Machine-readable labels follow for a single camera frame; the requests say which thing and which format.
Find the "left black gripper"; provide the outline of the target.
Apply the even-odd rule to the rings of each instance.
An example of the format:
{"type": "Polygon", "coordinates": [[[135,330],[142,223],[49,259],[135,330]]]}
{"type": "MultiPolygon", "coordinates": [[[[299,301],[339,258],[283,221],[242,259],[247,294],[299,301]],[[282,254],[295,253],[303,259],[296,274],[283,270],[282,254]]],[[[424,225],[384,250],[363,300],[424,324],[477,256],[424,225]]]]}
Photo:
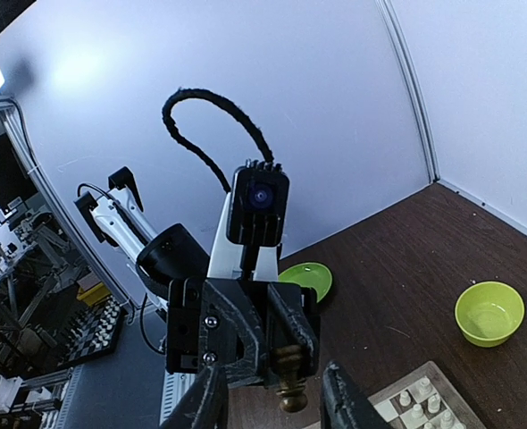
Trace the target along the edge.
{"type": "Polygon", "coordinates": [[[301,378],[319,365],[320,316],[313,289],[289,282],[189,278],[169,287],[166,369],[225,372],[230,387],[272,375],[273,349],[300,345],[301,378]]]}

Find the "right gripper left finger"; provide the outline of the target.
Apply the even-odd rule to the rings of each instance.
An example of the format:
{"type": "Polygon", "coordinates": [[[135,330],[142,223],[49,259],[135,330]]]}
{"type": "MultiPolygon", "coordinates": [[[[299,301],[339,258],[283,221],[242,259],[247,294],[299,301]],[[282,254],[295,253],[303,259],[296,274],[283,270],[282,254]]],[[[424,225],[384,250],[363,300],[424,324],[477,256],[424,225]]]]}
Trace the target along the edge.
{"type": "Polygon", "coordinates": [[[229,389],[225,370],[219,365],[207,366],[160,428],[227,428],[228,418],[229,389]]]}

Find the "dark chess piece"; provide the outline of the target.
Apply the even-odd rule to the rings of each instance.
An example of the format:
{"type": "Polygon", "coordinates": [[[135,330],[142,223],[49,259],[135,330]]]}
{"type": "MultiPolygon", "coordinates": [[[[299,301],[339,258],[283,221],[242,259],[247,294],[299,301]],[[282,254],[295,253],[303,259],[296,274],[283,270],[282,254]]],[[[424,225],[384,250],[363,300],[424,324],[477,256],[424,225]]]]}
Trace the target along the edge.
{"type": "Polygon", "coordinates": [[[286,413],[297,413],[306,408],[305,378],[299,376],[303,363],[303,348],[289,345],[272,350],[272,371],[279,377],[276,391],[280,409],[286,413]]]}

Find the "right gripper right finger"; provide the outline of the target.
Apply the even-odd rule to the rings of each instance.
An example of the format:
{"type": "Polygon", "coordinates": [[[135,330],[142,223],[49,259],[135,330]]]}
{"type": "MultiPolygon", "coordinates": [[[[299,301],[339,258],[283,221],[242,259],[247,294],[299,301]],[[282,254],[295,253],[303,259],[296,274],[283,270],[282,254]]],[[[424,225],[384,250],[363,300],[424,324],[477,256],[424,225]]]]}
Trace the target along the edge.
{"type": "Polygon", "coordinates": [[[322,374],[321,428],[390,427],[344,367],[331,360],[322,374]]]}

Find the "wooden chess board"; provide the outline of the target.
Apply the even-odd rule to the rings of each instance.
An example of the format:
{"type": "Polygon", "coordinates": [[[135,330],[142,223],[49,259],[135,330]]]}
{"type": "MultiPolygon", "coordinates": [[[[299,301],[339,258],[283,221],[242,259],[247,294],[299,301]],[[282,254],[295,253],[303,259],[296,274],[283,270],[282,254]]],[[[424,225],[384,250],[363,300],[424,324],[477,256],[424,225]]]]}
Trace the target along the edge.
{"type": "Polygon", "coordinates": [[[369,401],[392,428],[486,428],[432,361],[373,394],[369,401]]]}

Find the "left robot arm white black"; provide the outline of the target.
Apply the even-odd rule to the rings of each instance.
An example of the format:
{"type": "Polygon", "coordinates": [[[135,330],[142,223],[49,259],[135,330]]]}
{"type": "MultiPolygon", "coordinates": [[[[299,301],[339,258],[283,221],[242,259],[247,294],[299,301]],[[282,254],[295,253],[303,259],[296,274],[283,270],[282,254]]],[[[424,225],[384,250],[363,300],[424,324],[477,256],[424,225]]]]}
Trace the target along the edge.
{"type": "Polygon", "coordinates": [[[119,249],[166,314],[166,369],[198,374],[221,366],[228,385],[299,382],[319,366],[313,290],[279,279],[289,178],[277,164],[239,167],[216,237],[205,251],[181,224],[156,231],[132,172],[109,190],[83,187],[76,205],[99,241],[119,249]]]}

